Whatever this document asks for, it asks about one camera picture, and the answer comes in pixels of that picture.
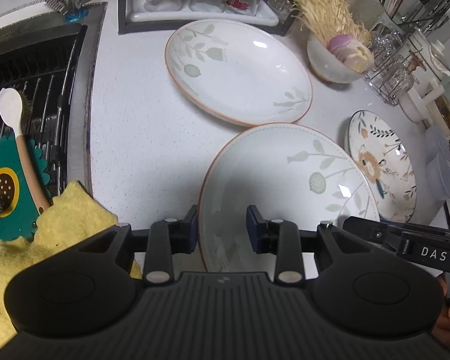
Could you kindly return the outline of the leaf pattern plate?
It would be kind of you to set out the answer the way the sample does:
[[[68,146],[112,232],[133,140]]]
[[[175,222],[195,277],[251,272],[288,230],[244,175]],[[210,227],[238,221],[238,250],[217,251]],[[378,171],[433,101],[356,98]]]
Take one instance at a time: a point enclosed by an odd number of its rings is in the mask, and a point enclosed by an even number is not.
[[[206,173],[199,199],[201,257],[209,272],[274,271],[253,251],[246,209],[314,231],[321,221],[379,219],[365,176],[333,140],[310,127],[264,124],[229,141]]]
[[[305,66],[281,41],[249,24],[201,19],[174,31],[167,71],[202,111],[245,127],[295,123],[310,110]]]

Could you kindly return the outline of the translucent plastic bowl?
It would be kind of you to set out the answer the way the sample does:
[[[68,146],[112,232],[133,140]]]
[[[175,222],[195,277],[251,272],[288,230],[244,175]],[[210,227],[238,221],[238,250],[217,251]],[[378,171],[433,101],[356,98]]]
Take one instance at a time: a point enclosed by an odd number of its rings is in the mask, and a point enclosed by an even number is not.
[[[438,154],[440,154],[445,161],[450,161],[450,147],[449,141],[436,124],[431,125],[426,132],[425,146],[426,146],[426,164],[429,164]]]
[[[444,156],[438,153],[426,166],[427,185],[436,201],[450,198],[450,165]]]

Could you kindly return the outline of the floral pattern plate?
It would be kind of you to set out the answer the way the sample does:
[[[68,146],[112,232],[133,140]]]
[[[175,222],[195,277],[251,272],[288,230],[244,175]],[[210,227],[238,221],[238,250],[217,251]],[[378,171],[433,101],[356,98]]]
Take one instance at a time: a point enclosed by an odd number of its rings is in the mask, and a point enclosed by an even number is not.
[[[416,209],[416,177],[407,149],[384,119],[357,111],[349,121],[345,149],[367,179],[379,216],[405,223]]]

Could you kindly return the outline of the yellow cleaning cloth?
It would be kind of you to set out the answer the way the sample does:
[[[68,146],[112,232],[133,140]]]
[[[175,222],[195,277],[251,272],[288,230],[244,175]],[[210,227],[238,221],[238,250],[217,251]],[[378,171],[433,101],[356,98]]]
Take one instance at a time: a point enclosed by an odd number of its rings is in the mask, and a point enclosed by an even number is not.
[[[15,335],[5,309],[9,281],[24,269],[116,224],[118,217],[103,208],[72,181],[53,199],[52,206],[38,218],[33,241],[24,237],[0,242],[0,348]]]

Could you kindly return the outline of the teal sunflower sink mat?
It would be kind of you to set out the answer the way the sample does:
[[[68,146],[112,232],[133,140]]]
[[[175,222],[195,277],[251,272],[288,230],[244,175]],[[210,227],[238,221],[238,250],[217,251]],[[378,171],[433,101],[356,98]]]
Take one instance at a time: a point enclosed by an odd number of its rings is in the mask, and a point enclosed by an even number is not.
[[[39,213],[28,189],[12,135],[0,139],[0,241],[9,242],[20,236],[31,240]]]

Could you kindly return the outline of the white electric cooking pot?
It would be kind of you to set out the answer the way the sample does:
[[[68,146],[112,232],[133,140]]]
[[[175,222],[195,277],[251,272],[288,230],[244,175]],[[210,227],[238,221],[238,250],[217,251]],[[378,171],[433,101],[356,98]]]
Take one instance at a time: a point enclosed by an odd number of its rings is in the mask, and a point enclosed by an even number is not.
[[[399,97],[399,105],[412,122],[428,119],[428,104],[444,94],[442,81],[450,78],[445,47],[439,41],[430,42],[416,29],[407,36],[399,54],[412,79],[412,87]]]

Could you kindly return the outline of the bowl with enoki and onion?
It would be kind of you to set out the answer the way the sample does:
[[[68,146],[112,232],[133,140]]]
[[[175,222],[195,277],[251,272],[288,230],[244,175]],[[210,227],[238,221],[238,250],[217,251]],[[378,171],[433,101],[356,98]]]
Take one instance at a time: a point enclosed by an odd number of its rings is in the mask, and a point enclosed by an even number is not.
[[[292,1],[301,27],[309,30],[307,55],[320,80],[350,84],[369,72],[371,32],[353,21],[346,0]]]

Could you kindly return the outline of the black sink drying rack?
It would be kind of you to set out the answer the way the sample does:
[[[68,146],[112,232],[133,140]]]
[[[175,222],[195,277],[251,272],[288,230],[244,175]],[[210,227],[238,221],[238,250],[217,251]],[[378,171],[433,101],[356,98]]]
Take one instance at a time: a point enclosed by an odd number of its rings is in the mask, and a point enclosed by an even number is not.
[[[65,188],[71,95],[86,32],[78,24],[52,28],[42,41],[0,54],[0,89],[12,87],[26,97],[22,131],[42,150],[43,172],[50,176],[43,185],[51,196]],[[0,139],[12,134],[0,116]]]

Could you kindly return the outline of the hanging utensil rack with scissors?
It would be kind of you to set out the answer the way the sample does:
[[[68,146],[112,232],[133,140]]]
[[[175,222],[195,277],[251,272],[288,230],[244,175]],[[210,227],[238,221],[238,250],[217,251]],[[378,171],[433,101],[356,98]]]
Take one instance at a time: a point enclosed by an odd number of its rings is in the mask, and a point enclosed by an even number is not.
[[[412,33],[419,30],[425,37],[440,29],[450,20],[450,0],[417,0],[401,17],[398,27]]]

